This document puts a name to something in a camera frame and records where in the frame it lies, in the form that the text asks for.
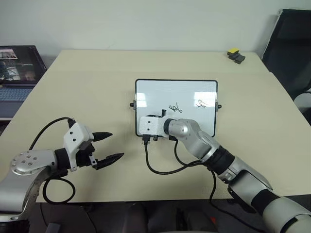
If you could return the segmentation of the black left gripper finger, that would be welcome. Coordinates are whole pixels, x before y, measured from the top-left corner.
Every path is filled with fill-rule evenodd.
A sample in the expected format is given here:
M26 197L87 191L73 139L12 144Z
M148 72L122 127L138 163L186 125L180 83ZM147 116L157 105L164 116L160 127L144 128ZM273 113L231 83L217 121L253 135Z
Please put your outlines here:
M104 167L110 166L117 162L120 158L124 156L124 153L116 153L107 156L105 159L97 161L96 169L102 169Z
M112 136L110 132L95 132L93 133L93 142L102 141L110 136Z

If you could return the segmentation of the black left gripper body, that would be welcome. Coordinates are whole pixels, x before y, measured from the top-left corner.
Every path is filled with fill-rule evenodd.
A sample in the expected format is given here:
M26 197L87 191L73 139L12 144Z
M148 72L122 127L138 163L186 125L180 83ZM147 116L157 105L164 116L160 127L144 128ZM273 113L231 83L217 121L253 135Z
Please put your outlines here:
M78 147L78 151L75 155L77 166L91 166L93 169L96 169L98 164L93 156L94 151L95 148L92 145L92 142L83 142L82 145Z

